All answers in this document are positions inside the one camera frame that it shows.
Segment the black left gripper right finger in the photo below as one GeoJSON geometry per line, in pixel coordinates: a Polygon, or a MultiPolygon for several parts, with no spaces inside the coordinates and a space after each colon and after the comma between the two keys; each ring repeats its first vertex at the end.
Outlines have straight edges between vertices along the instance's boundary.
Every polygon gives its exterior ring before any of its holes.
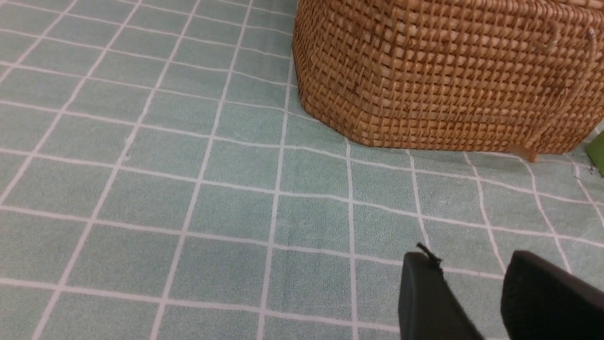
{"type": "Polygon", "coordinates": [[[511,340],[604,337],[604,293],[528,250],[512,254],[500,312],[511,340]]]}

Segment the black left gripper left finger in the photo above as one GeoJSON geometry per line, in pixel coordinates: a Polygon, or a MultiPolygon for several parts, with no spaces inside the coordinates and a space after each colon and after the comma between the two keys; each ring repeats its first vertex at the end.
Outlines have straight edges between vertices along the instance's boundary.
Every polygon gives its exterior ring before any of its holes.
{"type": "Polygon", "coordinates": [[[442,260],[425,245],[403,257],[398,303],[402,340],[483,340],[451,291],[442,260]]]}

